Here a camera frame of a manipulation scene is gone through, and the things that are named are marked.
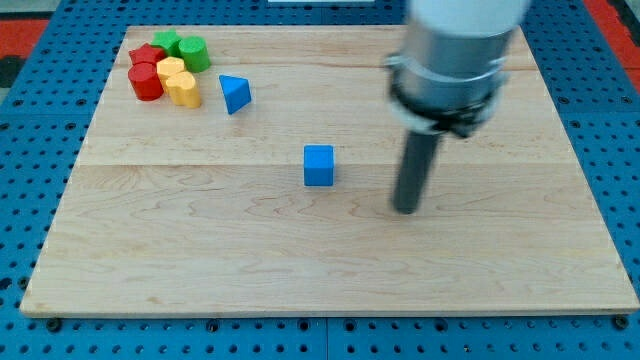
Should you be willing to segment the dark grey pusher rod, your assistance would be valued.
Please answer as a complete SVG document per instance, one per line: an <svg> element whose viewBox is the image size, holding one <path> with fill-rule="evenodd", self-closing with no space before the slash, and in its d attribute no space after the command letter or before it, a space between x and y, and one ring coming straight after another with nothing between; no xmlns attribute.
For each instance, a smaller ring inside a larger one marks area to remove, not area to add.
<svg viewBox="0 0 640 360"><path fill-rule="evenodd" d="M392 205L398 213L413 214L419 208L440 137L440 134L407 133L392 196Z"/></svg>

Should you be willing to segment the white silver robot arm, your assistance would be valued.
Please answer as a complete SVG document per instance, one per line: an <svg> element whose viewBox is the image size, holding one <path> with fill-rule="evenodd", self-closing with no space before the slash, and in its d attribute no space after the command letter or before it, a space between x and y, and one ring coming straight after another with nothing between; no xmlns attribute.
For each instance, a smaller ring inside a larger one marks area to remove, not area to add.
<svg viewBox="0 0 640 360"><path fill-rule="evenodd" d="M413 0L399 50L385 61L389 101L405 126L394 209L412 214L441 135L468 138L495 113L513 32L529 0Z"/></svg>

